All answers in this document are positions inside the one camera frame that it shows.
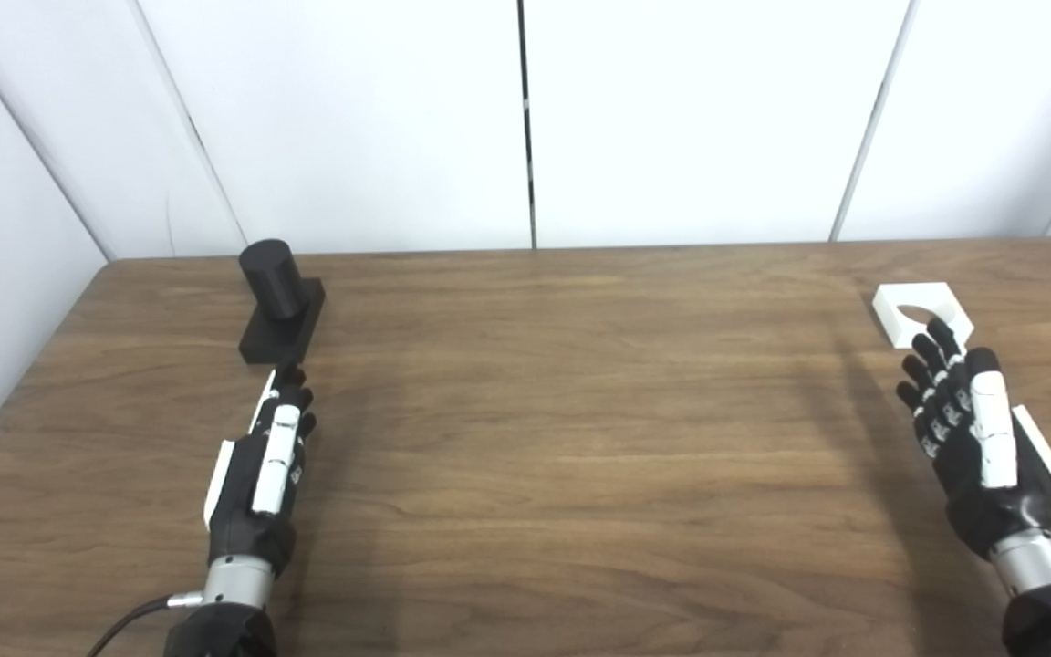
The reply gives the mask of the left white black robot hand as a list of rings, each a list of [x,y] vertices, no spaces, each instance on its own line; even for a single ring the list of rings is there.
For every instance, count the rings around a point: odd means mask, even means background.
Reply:
[[[245,436],[221,443],[202,512],[209,536],[207,564],[260,558],[279,578],[295,556],[293,511],[307,440],[317,425],[306,379],[297,363],[279,363]]]

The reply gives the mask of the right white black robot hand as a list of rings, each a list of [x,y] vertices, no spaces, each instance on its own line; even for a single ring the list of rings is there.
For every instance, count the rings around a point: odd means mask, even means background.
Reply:
[[[1022,532],[1051,536],[1051,467],[1014,413],[995,352],[964,349],[937,317],[911,346],[897,396],[946,495],[952,532],[980,558]]]

